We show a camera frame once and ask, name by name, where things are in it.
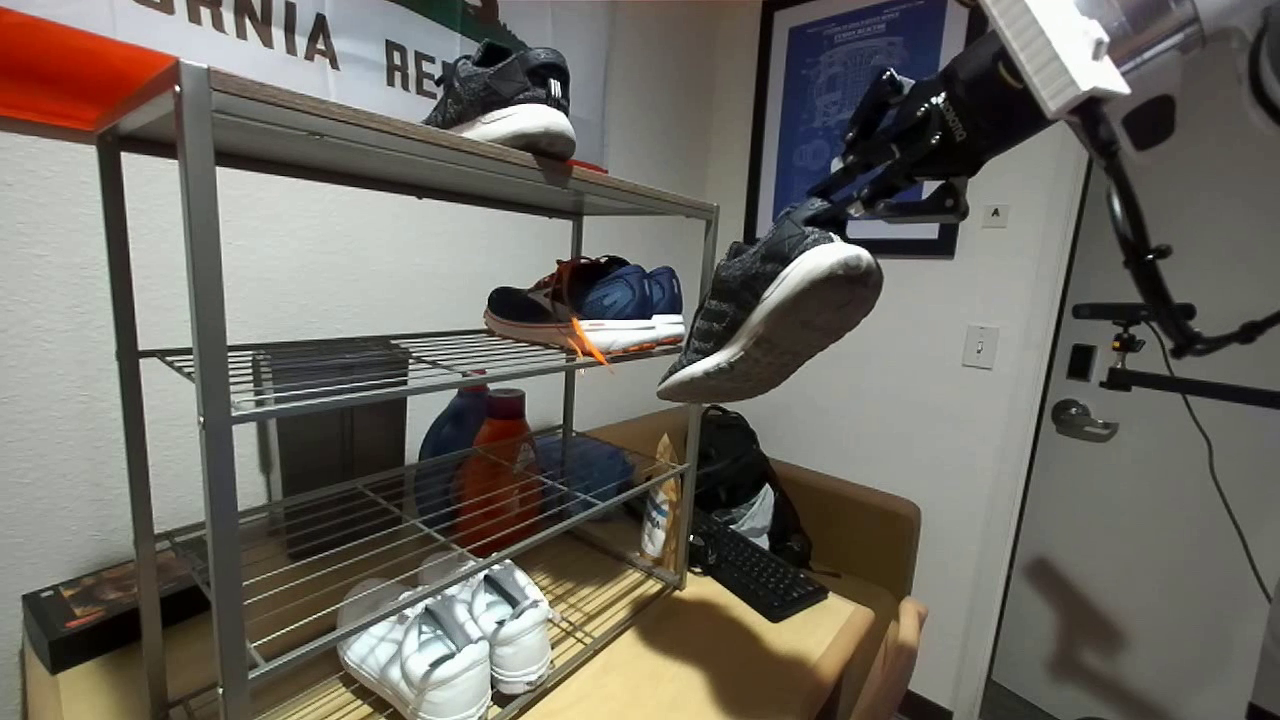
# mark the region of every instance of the white door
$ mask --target white door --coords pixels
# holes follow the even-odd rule
[[[1216,44],[1180,76],[1152,84],[1172,88],[1180,132],[1132,156],[1132,180],[1152,236],[1176,252],[1164,260],[1172,296],[1196,304],[1200,332],[1276,312],[1280,128],[1252,108],[1240,48]],[[1136,300],[1136,292],[1108,228],[1108,184],[1092,172],[992,680],[1048,716],[1244,716],[1268,600],[1184,400],[1100,388],[1116,328],[1072,320],[1072,304],[1100,300]],[[1132,336],[1144,348],[1128,368],[1164,372],[1152,332]],[[1208,360],[1176,360],[1176,372],[1280,392],[1280,332]],[[1092,436],[1052,424],[1052,412],[1072,416],[1072,408],[1076,420],[1080,412],[1100,420]],[[1192,408],[1216,444],[1220,488],[1272,592],[1280,412],[1220,400],[1192,400]]]

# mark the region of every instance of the shoe rack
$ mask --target shoe rack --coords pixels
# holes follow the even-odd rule
[[[412,600],[360,620],[356,628],[336,628],[340,596],[364,572],[412,572],[424,556],[460,556],[448,536],[416,520],[412,488],[404,472],[360,476],[316,496],[292,496],[288,508],[240,508],[232,444],[240,424],[268,424],[296,412],[332,412],[356,404],[400,400],[416,392],[460,388],[476,360],[484,376],[528,380],[564,376],[564,428],[576,432],[576,372],[588,360],[528,348],[488,336],[484,328],[444,328],[416,336],[376,336],[392,344],[404,364],[396,372],[364,372],[344,384],[272,384],[264,392],[252,376],[256,356],[272,344],[228,344],[228,296],[224,296],[224,248],[220,248],[220,168],[272,172],[316,184],[344,184],[364,192],[428,196],[524,216],[552,216],[568,228],[568,252],[584,252],[588,216],[676,216],[692,224],[692,240],[704,244],[700,288],[708,288],[716,208],[700,200],[680,200],[628,180],[584,172],[572,164],[544,164],[512,148],[472,144],[424,124],[404,124],[372,116],[360,108],[296,96],[244,76],[176,64],[144,96],[136,96],[104,132],[92,136],[100,156],[100,192],[108,224],[108,276],[116,312],[116,356],[124,392],[124,448],[136,520],[136,564],[140,564],[140,616],[144,616],[144,656],[152,708],[164,696],[164,648],[160,648],[160,600],[152,580],[152,560],[172,548],[188,560],[192,576],[212,600],[212,640],[216,640],[216,688],[204,700],[184,704],[184,716],[300,716],[292,700],[324,696],[340,688],[332,676],[332,644],[348,632],[376,624],[380,616],[408,608]],[[132,296],[132,248],[124,212],[124,152],[176,160],[180,168],[180,212],[184,212],[184,268],[192,296],[192,348],[140,348],[136,340],[136,296]],[[200,472],[208,516],[192,528],[152,528],[152,472],[148,472],[148,428],[144,428],[144,388],[140,364],[164,364],[192,380],[200,412]],[[672,472],[684,480],[696,468],[656,468],[648,456],[632,460],[640,484],[616,496],[580,496],[564,484],[564,472],[540,476],[548,496],[548,520],[520,544],[484,556],[476,572],[496,560],[516,556],[532,576],[548,576],[548,544],[584,544],[588,524],[608,520],[620,504],[644,496]],[[280,552],[280,512],[296,524],[344,524],[344,544],[316,556]],[[644,572],[624,568],[600,588],[556,588],[556,668],[580,668],[608,636],[624,632],[632,604],[652,592],[680,588],[684,568]]]

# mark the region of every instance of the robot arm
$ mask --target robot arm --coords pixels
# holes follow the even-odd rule
[[[1240,324],[1200,336],[1160,276],[1140,200],[1120,160],[1120,136],[1104,116],[1128,96],[1132,72],[1204,44],[1216,32],[1252,36],[1252,96],[1280,124],[1280,0],[980,0],[988,32],[948,68],[908,80],[884,68],[844,128],[836,172],[812,184],[828,212],[812,224],[844,228],[872,220],[964,220],[964,180],[992,156],[1064,120],[1112,180],[1112,224],[1148,316],[1176,356],[1208,356],[1252,344],[1280,324]]]

